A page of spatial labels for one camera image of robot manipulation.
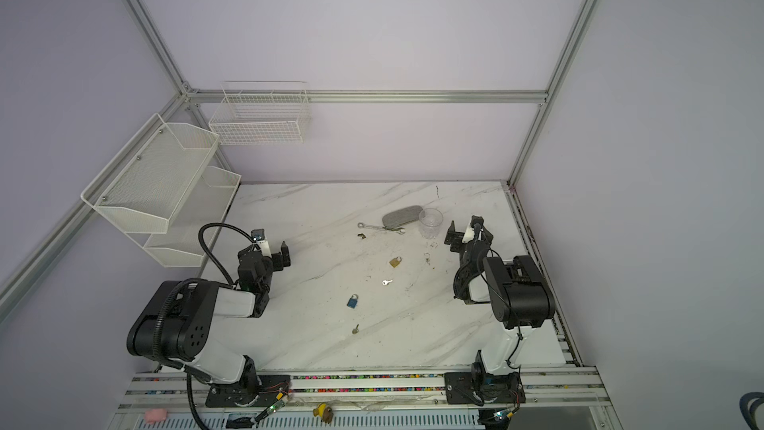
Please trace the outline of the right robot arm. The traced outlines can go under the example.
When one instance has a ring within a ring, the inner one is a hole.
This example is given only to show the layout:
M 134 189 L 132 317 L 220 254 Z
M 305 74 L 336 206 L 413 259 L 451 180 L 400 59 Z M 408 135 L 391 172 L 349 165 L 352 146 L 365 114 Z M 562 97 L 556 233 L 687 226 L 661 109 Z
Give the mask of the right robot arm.
M 518 372 L 517 360 L 524 345 L 556 314 L 547 278 L 531 256 L 503 260 L 493 248 L 493 233 L 485 228 L 481 216 L 473 216 L 464 231 L 451 223 L 444 244 L 459 255 L 454 298 L 466 305 L 490 305 L 501 325 L 491 343 L 477 352 L 474 368 L 486 374 Z

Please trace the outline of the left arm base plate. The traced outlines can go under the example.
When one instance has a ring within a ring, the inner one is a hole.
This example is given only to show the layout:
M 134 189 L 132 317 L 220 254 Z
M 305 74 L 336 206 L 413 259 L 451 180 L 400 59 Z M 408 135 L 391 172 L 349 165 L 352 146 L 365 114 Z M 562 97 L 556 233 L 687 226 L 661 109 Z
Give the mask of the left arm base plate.
M 244 384 L 212 384 L 205 406 L 207 408 L 268 407 L 280 393 L 288 393 L 292 378 L 288 374 L 259 375 L 254 389 Z

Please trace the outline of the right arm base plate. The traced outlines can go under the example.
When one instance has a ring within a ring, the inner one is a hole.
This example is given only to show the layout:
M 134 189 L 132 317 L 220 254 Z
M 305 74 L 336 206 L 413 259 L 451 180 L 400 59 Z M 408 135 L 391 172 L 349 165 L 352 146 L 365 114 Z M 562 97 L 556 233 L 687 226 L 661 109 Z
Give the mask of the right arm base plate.
M 526 402 L 520 373 L 509 370 L 490 373 L 479 350 L 469 371 L 452 371 L 444 374 L 446 397 L 449 404 L 512 404 Z

